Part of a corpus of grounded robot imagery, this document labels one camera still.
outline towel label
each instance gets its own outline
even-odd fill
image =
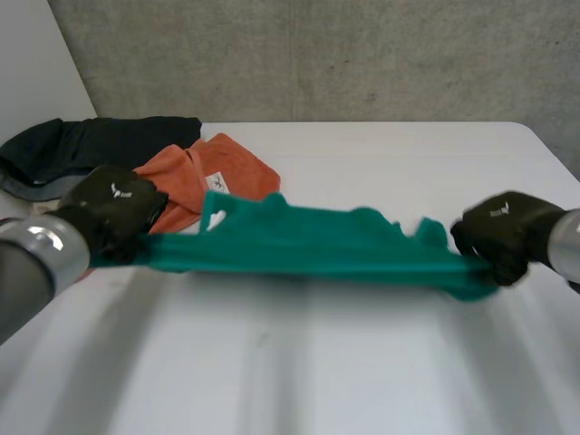
[[[229,188],[227,188],[226,181],[224,180],[224,176],[221,175],[221,172],[208,175],[206,181],[211,190],[219,193],[229,193]]]

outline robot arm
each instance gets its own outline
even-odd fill
[[[565,211],[543,199],[505,192],[466,210],[451,229],[464,256],[492,265],[498,285],[512,285],[529,263],[542,263],[577,291],[580,283],[580,209]]]
[[[90,261],[81,233],[55,216],[31,217],[0,233],[0,343],[74,283]]]
[[[129,263],[139,250],[138,236],[149,231],[167,201],[167,194],[133,172],[100,167],[58,210],[0,227],[0,344],[73,284],[93,256]]]

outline white wall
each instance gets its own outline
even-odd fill
[[[96,116],[45,0],[0,0],[0,145],[52,118]],[[17,202],[0,195],[0,217]]]

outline black cloth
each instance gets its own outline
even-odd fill
[[[197,118],[59,119],[36,125],[0,147],[0,188],[29,201],[60,198],[93,169],[135,169],[168,145],[199,139]]]

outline white table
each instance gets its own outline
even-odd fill
[[[291,203],[412,230],[580,185],[514,123],[209,124]],[[99,271],[0,348],[0,434],[577,434],[580,296],[542,267],[460,304],[427,288]]]

